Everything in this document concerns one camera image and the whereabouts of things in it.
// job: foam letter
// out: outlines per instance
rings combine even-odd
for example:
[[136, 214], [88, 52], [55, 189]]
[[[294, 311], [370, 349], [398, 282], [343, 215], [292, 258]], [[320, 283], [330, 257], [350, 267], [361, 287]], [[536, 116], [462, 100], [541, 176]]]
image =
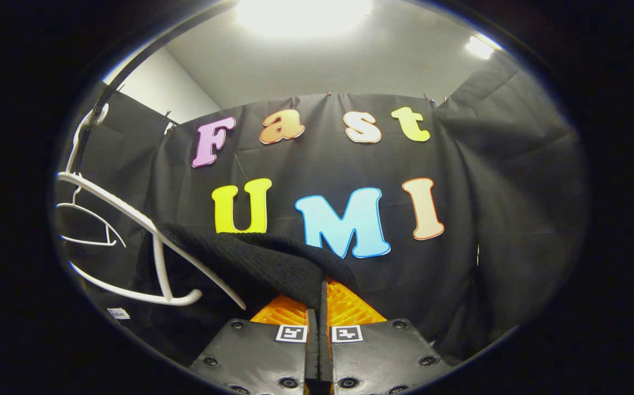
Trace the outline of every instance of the foam letter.
[[378, 188], [354, 190], [346, 205], [344, 217], [339, 218], [324, 197], [307, 196], [295, 202], [305, 221], [305, 243], [322, 247], [322, 236], [337, 255], [344, 258], [351, 238], [356, 234], [356, 246], [351, 253], [356, 258], [377, 257], [390, 252], [380, 227]]
[[267, 178], [250, 180], [244, 185], [244, 190], [251, 196], [251, 225], [247, 230], [234, 227], [234, 196], [239, 193], [239, 188], [234, 185], [216, 188], [212, 192], [212, 200], [217, 233], [265, 233], [268, 227], [266, 191], [271, 185], [271, 180]]
[[415, 142], [426, 142], [429, 140], [429, 132], [420, 130], [419, 125], [417, 125], [417, 121], [424, 120], [422, 114], [412, 112], [412, 108], [402, 107], [392, 111], [391, 115], [400, 120], [400, 127], [402, 127], [405, 136], [410, 140], [414, 140]]
[[375, 117], [367, 112], [349, 111], [344, 114], [346, 135], [356, 143], [377, 143], [382, 137], [375, 126]]
[[417, 218], [414, 238], [417, 240], [435, 238], [444, 233], [444, 224], [440, 223], [436, 216], [431, 187], [434, 187], [431, 178], [413, 178], [402, 184], [402, 189], [406, 190], [412, 198], [414, 216]]
[[300, 125], [300, 113], [296, 110], [281, 110], [263, 120], [264, 130], [259, 137], [263, 144], [277, 143], [283, 138], [296, 138], [305, 131]]
[[192, 161], [192, 167], [209, 165], [217, 160], [217, 155], [212, 153], [212, 145], [218, 150], [224, 146], [226, 130], [232, 130], [236, 126], [234, 117], [224, 118], [217, 122], [207, 123], [198, 128], [199, 141], [197, 142], [197, 157]]

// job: orange gripper pad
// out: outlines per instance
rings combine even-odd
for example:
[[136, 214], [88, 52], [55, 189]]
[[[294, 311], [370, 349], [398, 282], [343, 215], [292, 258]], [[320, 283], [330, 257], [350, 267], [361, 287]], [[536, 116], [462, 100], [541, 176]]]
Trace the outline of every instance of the orange gripper pad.
[[364, 325], [385, 322], [385, 317], [349, 288], [331, 278], [327, 279], [327, 325]]
[[307, 325], [307, 307], [303, 303], [279, 295], [254, 315], [251, 322], [273, 325]]

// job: white ceiling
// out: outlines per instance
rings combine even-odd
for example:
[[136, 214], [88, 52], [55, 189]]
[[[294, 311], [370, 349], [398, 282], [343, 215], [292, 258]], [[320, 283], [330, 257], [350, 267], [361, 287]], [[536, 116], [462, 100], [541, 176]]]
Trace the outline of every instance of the white ceiling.
[[166, 48], [220, 108], [327, 90], [426, 93], [440, 103], [485, 62], [465, 49], [473, 33], [412, 3], [373, 0], [370, 15], [337, 37], [262, 37], [234, 8]]

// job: label sticker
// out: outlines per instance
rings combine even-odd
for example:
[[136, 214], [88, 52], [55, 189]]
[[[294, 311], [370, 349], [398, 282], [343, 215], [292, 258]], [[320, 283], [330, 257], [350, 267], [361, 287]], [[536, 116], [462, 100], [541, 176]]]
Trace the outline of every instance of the label sticker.
[[332, 326], [332, 343], [362, 342], [360, 325]]
[[307, 326], [304, 325], [280, 325], [277, 330], [276, 342], [307, 342]]
[[129, 314], [123, 308], [108, 308], [107, 311], [117, 320], [131, 320]]

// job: white wall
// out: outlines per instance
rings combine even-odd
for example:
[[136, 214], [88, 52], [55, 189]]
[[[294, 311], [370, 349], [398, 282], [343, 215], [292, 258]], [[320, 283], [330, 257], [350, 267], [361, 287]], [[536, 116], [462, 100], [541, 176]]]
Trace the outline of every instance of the white wall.
[[[110, 83], [142, 49], [139, 48], [111, 70], [103, 78], [103, 82]], [[167, 52], [166, 48], [157, 50], [141, 63], [122, 84], [124, 85], [121, 88], [122, 93], [160, 114], [171, 110], [168, 117], [178, 123], [184, 123], [220, 109], [187, 74], [173, 55]]]

